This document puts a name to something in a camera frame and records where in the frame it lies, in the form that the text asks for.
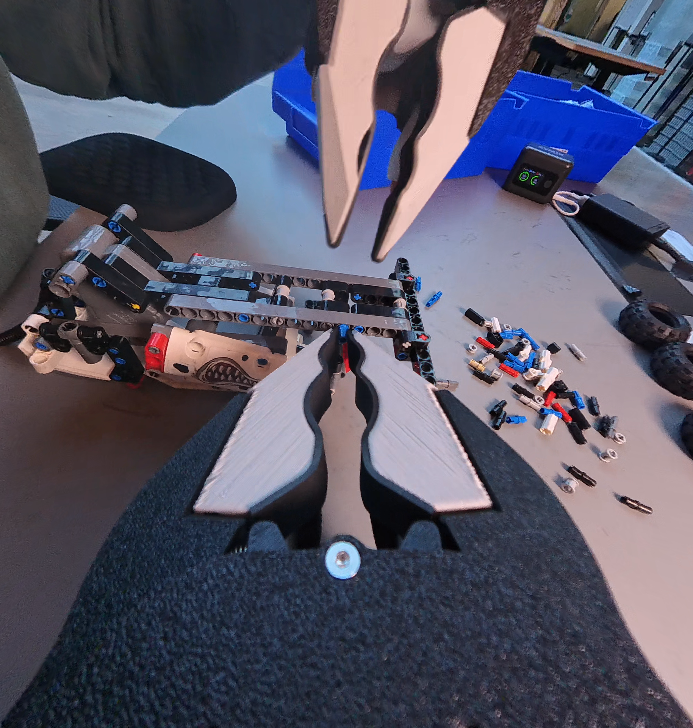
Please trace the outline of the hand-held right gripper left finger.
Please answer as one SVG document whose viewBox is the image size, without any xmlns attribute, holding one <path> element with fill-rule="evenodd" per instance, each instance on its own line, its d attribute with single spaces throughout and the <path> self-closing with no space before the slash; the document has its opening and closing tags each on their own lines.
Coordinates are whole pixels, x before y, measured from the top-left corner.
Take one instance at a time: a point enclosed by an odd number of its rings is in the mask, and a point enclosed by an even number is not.
<svg viewBox="0 0 693 728">
<path fill-rule="evenodd" d="M 323 333 L 252 388 L 194 513 L 248 522 L 310 522 L 327 494 L 319 423 L 332 403 L 338 333 Z"/>
</svg>

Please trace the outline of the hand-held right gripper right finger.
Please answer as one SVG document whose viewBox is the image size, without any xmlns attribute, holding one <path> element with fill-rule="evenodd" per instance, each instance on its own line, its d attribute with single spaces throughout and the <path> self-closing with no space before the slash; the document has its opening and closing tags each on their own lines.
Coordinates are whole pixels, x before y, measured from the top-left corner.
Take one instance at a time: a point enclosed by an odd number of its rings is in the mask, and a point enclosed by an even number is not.
<svg viewBox="0 0 693 728">
<path fill-rule="evenodd" d="M 366 421 L 360 492 L 383 526 L 493 506 L 437 390 L 361 333 L 349 336 L 355 401 Z"/>
</svg>

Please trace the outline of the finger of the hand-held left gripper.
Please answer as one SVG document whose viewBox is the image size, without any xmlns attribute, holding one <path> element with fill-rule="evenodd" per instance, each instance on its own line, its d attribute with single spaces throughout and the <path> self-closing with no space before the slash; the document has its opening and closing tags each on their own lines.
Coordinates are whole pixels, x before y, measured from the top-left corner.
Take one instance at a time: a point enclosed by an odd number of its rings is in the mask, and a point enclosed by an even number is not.
<svg viewBox="0 0 693 728">
<path fill-rule="evenodd" d="M 341 244 L 374 135 L 375 85 L 408 1 L 316 3 L 316 110 L 327 242 Z"/>
<path fill-rule="evenodd" d="M 469 145 L 505 27 L 505 13 L 484 5 L 453 15 L 440 32 L 427 98 L 416 102 L 391 153 L 374 261 L 387 257 Z"/>
</svg>

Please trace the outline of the blue plastic storage bin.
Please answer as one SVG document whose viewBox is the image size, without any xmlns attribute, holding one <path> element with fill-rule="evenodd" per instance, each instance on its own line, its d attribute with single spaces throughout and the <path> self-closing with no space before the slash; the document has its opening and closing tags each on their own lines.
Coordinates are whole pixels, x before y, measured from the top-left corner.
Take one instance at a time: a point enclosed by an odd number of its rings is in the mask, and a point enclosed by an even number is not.
<svg viewBox="0 0 693 728">
<path fill-rule="evenodd" d="M 600 182 L 656 122 L 600 92 L 518 71 L 447 178 L 509 170 L 529 143 L 573 156 L 569 179 Z"/>
<path fill-rule="evenodd" d="M 289 137 L 318 164 L 316 107 L 311 96 L 312 78 L 304 63 L 304 50 L 274 73 L 271 97 L 272 109 L 284 121 Z M 362 190 L 389 187 L 388 165 L 399 130 L 393 115 L 386 111 L 375 113 L 376 126 L 370 146 Z"/>
</svg>

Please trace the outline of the toy brick vehicle model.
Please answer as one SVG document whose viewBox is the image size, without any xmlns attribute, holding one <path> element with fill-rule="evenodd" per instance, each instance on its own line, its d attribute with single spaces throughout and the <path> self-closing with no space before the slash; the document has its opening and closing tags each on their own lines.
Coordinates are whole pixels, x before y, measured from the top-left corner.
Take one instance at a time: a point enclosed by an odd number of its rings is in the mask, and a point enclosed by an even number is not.
<svg viewBox="0 0 693 728">
<path fill-rule="evenodd" d="M 122 205 L 68 244 L 0 347 L 41 374 L 247 392 L 335 329 L 338 373 L 350 369 L 346 334 L 360 333 L 390 339 L 397 360 L 438 386 L 406 259 L 386 279 L 201 254 L 178 262 L 136 218 Z"/>
</svg>

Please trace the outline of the grey desk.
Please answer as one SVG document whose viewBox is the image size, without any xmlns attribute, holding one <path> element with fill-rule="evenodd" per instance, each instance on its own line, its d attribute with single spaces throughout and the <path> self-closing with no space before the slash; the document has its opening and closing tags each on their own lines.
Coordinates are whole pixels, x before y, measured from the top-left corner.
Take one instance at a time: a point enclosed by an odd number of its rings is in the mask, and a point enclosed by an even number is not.
<svg viewBox="0 0 693 728">
<path fill-rule="evenodd" d="M 446 180 L 382 264 L 386 189 L 360 192 L 340 247 L 324 238 L 318 170 L 256 82 L 191 108 L 160 141 L 225 169 L 235 205 L 187 232 L 192 253 L 387 278 L 399 257 L 440 393 L 495 507 L 447 515 L 456 549 L 373 549 L 360 495 L 357 379 L 320 422 L 321 544 L 231 551 L 242 518 L 191 501 L 243 397 L 38 373 L 0 347 L 0 723 L 11 726 L 693 726 L 690 410 L 615 329 L 623 297 L 550 207 L 493 176 Z M 21 323 L 43 268 L 102 216 L 82 208 L 37 246 L 0 301 Z M 535 416 L 494 430 L 507 378 L 472 376 L 463 317 L 558 343 L 563 379 L 596 397 L 618 459 L 545 438 Z"/>
</svg>

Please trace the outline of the small black display device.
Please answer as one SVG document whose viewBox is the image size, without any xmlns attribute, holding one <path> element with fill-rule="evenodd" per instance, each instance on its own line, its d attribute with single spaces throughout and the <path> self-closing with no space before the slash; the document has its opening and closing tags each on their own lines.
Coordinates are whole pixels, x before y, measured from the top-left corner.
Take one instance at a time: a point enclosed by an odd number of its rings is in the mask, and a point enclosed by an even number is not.
<svg viewBox="0 0 693 728">
<path fill-rule="evenodd" d="M 565 149 L 528 143 L 508 173 L 502 189 L 532 202 L 550 204 L 574 167 Z"/>
</svg>

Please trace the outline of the pile of small brick parts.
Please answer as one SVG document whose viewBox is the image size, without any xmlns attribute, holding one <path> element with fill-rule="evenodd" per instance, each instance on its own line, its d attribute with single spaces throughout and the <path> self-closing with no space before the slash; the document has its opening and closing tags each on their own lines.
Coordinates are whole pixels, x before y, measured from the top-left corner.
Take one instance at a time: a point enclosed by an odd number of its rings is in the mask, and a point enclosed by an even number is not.
<svg viewBox="0 0 693 728">
<path fill-rule="evenodd" d="M 483 317 L 472 308 L 466 309 L 463 317 L 482 329 L 474 342 L 466 345 L 472 376 L 486 385 L 506 377 L 511 390 L 510 400 L 499 399 L 488 411 L 494 430 L 527 423 L 527 416 L 508 411 L 509 405 L 521 404 L 533 413 L 536 430 L 543 437 L 565 430 L 576 445 L 587 447 L 587 435 L 595 432 L 609 441 L 607 448 L 597 450 L 598 459 L 617 461 L 615 447 L 624 444 L 626 437 L 618 432 L 615 417 L 602 415 L 596 397 L 583 397 L 566 384 L 563 369 L 554 361 L 562 346 L 541 344 L 524 328 Z"/>
</svg>

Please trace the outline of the black power adapter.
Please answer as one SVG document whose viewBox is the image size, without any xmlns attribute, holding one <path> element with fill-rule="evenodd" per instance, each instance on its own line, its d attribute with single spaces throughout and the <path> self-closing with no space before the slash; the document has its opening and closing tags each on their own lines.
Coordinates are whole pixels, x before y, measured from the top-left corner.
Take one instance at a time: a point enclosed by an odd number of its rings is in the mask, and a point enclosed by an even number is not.
<svg viewBox="0 0 693 728">
<path fill-rule="evenodd" d="M 634 251 L 646 250 L 670 229 L 669 223 L 612 194 L 588 197 L 576 217 L 615 244 Z"/>
</svg>

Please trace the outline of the black flat plate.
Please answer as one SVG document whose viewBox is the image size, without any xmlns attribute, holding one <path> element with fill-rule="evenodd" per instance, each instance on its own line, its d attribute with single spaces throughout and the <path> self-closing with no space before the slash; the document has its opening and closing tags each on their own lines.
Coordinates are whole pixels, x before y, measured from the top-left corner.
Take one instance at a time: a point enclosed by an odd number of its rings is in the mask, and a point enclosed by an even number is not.
<svg viewBox="0 0 693 728">
<path fill-rule="evenodd" d="M 693 283 L 677 278 L 648 250 L 627 250 L 573 217 L 564 223 L 627 301 L 646 298 L 693 317 Z"/>
</svg>

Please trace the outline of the person's green sweater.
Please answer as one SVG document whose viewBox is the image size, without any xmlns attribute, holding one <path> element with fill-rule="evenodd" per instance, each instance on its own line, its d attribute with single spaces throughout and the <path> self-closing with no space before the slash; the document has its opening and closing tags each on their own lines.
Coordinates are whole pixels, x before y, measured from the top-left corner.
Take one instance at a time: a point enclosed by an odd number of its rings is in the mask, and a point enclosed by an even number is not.
<svg viewBox="0 0 693 728">
<path fill-rule="evenodd" d="M 0 56 L 0 297 L 35 249 L 49 201 L 28 115 Z"/>
</svg>

